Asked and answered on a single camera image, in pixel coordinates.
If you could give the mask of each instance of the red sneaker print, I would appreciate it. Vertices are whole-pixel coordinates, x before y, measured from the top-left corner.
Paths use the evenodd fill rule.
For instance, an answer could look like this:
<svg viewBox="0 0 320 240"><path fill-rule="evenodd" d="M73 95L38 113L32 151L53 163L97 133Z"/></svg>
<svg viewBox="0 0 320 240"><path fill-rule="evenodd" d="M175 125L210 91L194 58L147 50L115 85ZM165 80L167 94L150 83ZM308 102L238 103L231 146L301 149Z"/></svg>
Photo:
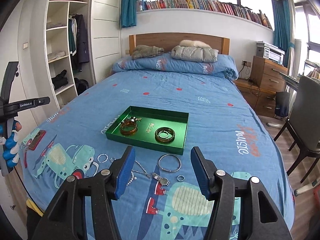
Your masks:
<svg viewBox="0 0 320 240"><path fill-rule="evenodd" d="M156 188L155 188L155 195L165 195L166 194L167 190L161 188L161 186L162 185L158 181L157 184L156 184Z"/></svg>
<svg viewBox="0 0 320 240"><path fill-rule="evenodd" d="M146 210L147 214L156 215L159 213L159 210L152 206L154 205L154 203L155 203L155 200L153 198L150 198L148 201L147 210Z"/></svg>

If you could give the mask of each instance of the yellow book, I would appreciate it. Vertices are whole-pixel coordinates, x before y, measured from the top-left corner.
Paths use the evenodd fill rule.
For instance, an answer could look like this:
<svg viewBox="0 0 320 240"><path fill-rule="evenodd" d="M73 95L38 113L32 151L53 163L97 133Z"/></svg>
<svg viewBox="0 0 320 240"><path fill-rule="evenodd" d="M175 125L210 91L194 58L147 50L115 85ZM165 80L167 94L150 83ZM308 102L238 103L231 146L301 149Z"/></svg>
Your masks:
<svg viewBox="0 0 320 240"><path fill-rule="evenodd" d="M188 2L188 6L189 6L189 8L190 8L190 9L194 9L194 7L193 7L193 5L192 5L191 0L187 0L187 2Z"/></svg>

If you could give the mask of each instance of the bed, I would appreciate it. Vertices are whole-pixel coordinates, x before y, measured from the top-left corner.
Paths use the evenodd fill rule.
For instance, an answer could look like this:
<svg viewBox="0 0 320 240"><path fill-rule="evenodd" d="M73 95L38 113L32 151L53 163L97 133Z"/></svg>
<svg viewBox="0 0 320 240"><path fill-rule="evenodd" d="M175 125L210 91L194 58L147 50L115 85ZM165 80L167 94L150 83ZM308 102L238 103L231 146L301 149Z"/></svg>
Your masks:
<svg viewBox="0 0 320 240"><path fill-rule="evenodd" d="M281 153L232 82L237 71L234 60L227 56L229 39L190 33L139 34L129 37L130 52L142 44L170 51L183 39L201 40L218 49L218 61L196 63L198 67L180 61L178 68L171 68L168 54L159 66L151 63L159 59L141 65L133 64L129 57L122 59L115 63L113 75L75 98L23 140L24 183L41 209L46 209L68 175L92 176L108 168L111 158L123 154L127 145L108 140L105 131L128 106L142 106L189 113L188 129L178 172L159 171L157 161L163 152L135 148L136 160L149 174L156 172L171 183L160 187L155 179L135 172L136 179L113 202L122 239L203 239L212 202L200 193L190 161L193 146L199 146L206 159L233 177L259 177L288 228L292 227L294 202ZM46 134L34 151L24 154L24 145L39 129ZM46 165L49 151L56 164L51 168ZM108 155L106 162L97 160L101 154ZM173 159L163 160L163 166L171 170L176 165ZM136 163L134 169L143 172ZM185 180L178 182L178 175ZM239 212L240 199L236 198L230 239L237 239ZM86 214L88 238L94 239L89 198Z"/></svg>

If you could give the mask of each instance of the green tray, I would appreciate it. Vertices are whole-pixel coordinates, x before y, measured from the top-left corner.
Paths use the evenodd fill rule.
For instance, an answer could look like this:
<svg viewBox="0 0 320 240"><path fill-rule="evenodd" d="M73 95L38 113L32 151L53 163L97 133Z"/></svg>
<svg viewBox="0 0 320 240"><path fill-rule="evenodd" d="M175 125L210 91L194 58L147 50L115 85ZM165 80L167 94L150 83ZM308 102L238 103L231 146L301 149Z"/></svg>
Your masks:
<svg viewBox="0 0 320 240"><path fill-rule="evenodd" d="M135 134L125 136L120 133L120 124L124 119L130 116L141 118L141 121L137 121L138 130ZM128 145L183 155L188 117L188 113L129 106L108 128L106 136L109 140ZM155 131L160 127L170 127L174 130L175 138L172 142L161 143L156 141Z"/></svg>

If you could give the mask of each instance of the amber bangle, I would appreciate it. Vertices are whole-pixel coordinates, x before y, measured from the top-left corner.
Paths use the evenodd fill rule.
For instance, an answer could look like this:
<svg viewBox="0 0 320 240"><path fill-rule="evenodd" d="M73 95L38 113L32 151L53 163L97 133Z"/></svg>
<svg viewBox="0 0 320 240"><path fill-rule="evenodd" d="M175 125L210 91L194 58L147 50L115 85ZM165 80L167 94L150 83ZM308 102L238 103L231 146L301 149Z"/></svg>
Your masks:
<svg viewBox="0 0 320 240"><path fill-rule="evenodd" d="M124 127L133 126L132 130L124 130ZM120 125L120 133L123 135L132 135L138 130L138 125L136 122L125 121Z"/></svg>
<svg viewBox="0 0 320 240"><path fill-rule="evenodd" d="M168 132L170 133L172 136L170 138L161 138L159 136L159 134L161 132ZM172 142L174 140L175 137L175 132L173 129L169 128L169 127L160 127L159 129L156 130L155 132L155 138L158 142L163 142L163 143L168 143L168 142Z"/></svg>

